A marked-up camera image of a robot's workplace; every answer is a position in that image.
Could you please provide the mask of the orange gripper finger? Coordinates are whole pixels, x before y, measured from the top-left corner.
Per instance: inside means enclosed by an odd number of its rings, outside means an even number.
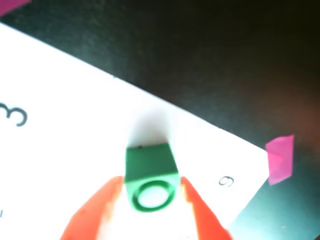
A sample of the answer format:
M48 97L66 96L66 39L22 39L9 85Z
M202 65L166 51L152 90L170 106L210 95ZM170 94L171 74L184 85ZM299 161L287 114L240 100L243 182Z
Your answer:
M191 204L198 239L232 240L230 233L221 225L216 215L185 176L181 177L180 186L184 200Z
M60 238L62 240L105 240L123 185L123 176L115 176L104 184L71 217Z

